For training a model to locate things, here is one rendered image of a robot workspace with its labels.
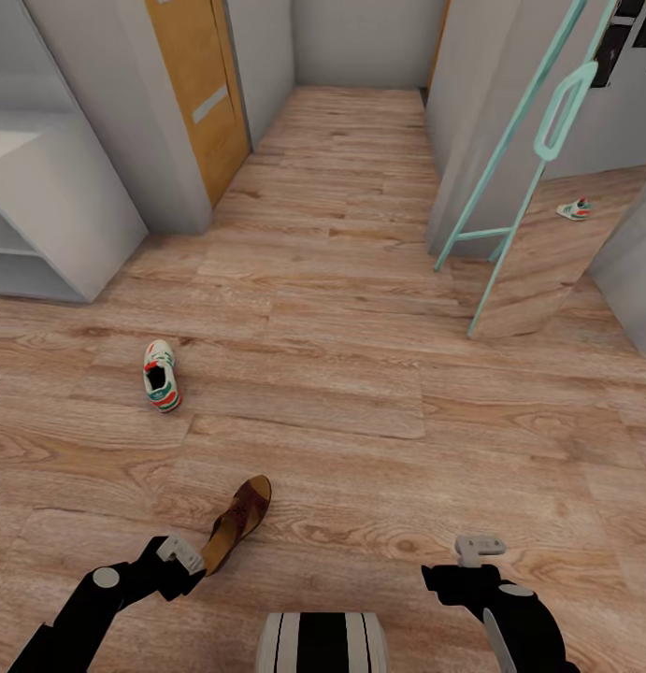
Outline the sandal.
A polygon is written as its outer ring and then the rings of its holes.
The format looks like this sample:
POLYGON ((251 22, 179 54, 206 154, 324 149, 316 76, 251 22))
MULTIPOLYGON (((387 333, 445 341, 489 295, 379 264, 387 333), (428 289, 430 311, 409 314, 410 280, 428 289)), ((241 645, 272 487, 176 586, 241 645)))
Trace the sandal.
POLYGON ((200 552, 207 576, 222 569, 237 543, 260 525, 270 501, 271 484, 267 476, 254 476, 237 489, 228 510, 213 523, 209 543, 200 552))

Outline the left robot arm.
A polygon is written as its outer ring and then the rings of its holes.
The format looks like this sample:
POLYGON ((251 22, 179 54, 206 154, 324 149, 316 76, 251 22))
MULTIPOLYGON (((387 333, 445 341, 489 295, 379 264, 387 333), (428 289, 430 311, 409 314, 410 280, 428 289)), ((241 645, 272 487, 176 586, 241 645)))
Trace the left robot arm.
POLYGON ((54 626, 42 623, 6 673, 87 673, 116 614, 159 592, 188 595, 208 573, 204 557, 179 533, 150 541, 138 561, 98 567, 71 595, 54 626), (192 572, 192 573, 191 573, 192 572))

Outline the gym shoe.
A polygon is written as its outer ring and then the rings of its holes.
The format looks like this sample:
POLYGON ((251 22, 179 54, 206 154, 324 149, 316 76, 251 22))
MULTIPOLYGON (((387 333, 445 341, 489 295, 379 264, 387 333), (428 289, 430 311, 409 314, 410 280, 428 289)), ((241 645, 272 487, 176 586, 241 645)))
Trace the gym shoe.
POLYGON ((174 353, 166 341, 157 339, 150 343, 144 360, 144 384, 159 412, 170 412, 181 404, 181 394, 173 374, 174 365, 174 353))

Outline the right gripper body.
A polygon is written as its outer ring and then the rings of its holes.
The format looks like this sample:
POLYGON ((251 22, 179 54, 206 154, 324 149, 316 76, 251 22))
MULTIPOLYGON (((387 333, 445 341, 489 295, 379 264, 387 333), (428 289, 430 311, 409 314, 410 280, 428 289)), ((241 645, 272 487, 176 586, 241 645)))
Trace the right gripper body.
POLYGON ((481 568, 460 567, 458 564, 434 566, 435 583, 438 598, 443 605, 465 605, 473 614, 475 611, 470 602, 470 591, 473 584, 481 578, 501 580, 499 570, 495 566, 481 568))

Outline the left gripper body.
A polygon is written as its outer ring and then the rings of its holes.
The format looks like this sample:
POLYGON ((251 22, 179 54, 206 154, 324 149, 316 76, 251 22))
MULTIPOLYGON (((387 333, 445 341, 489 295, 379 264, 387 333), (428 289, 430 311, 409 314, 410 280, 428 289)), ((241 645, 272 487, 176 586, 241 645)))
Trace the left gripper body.
POLYGON ((156 553, 162 544, 161 538, 152 539, 138 558, 137 564, 142 563, 149 571, 147 591, 141 595, 141 598, 159 592, 167 602, 170 602, 181 595, 180 589, 192 573, 178 557, 173 562, 163 562, 156 553))

